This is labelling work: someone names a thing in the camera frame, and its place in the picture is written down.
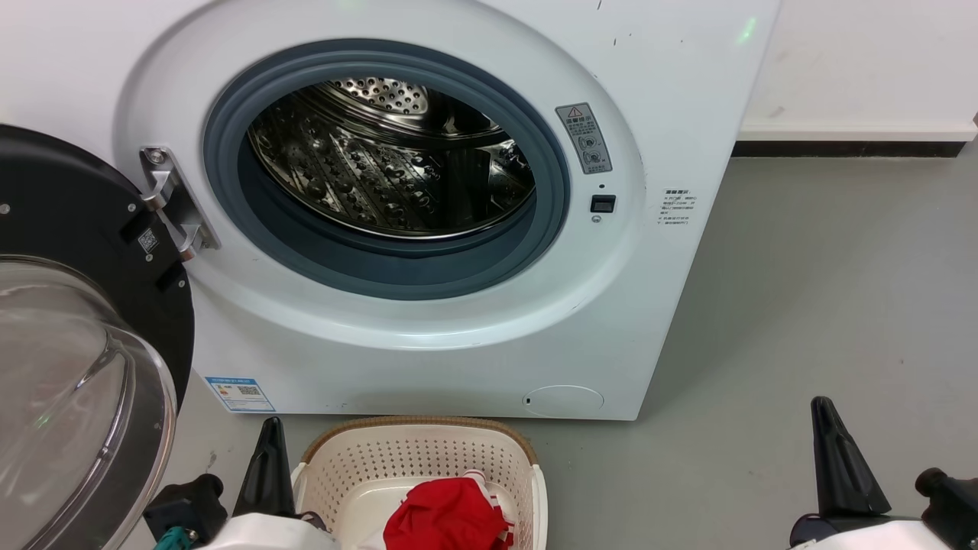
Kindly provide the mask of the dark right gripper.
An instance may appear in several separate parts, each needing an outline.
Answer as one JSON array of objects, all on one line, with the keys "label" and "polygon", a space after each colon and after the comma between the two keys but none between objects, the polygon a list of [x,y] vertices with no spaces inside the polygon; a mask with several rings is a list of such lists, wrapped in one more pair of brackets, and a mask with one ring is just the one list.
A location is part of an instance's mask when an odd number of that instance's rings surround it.
[{"label": "dark right gripper", "polygon": [[834,401],[811,400],[818,514],[797,519],[791,547],[916,547],[918,522],[891,506]]}]

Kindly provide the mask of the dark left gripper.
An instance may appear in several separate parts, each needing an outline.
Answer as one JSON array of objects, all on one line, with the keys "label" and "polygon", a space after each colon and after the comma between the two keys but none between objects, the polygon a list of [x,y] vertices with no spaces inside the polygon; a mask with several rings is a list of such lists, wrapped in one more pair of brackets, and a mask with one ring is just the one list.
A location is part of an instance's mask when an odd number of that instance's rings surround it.
[{"label": "dark left gripper", "polygon": [[263,422],[235,501],[233,515],[248,514],[296,516],[296,519],[329,533],[318,513],[306,511],[296,515],[284,427],[278,417]]}]

